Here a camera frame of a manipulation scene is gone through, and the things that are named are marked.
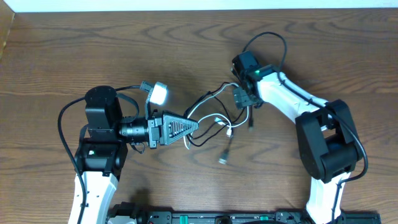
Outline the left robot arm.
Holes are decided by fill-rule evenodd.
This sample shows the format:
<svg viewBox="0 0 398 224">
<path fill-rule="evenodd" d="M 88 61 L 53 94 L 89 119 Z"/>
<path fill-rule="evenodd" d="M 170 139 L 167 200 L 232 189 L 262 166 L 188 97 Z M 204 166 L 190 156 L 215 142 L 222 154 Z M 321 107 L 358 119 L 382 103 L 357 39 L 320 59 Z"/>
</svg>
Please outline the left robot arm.
<svg viewBox="0 0 398 224">
<path fill-rule="evenodd" d="M 83 97 L 88 123 L 80 131 L 76 153 L 70 156 L 76 177 L 69 223 L 145 223 L 146 217 L 128 214 L 120 205 L 113 214 L 108 213 L 128 147 L 168 146 L 199 128 L 195 120 L 150 110 L 150 104 L 165 101 L 167 87 L 162 83 L 142 83 L 138 88 L 148 93 L 144 116 L 123 116 L 120 100 L 134 107 L 138 104 L 119 88 L 96 86 Z"/>
</svg>

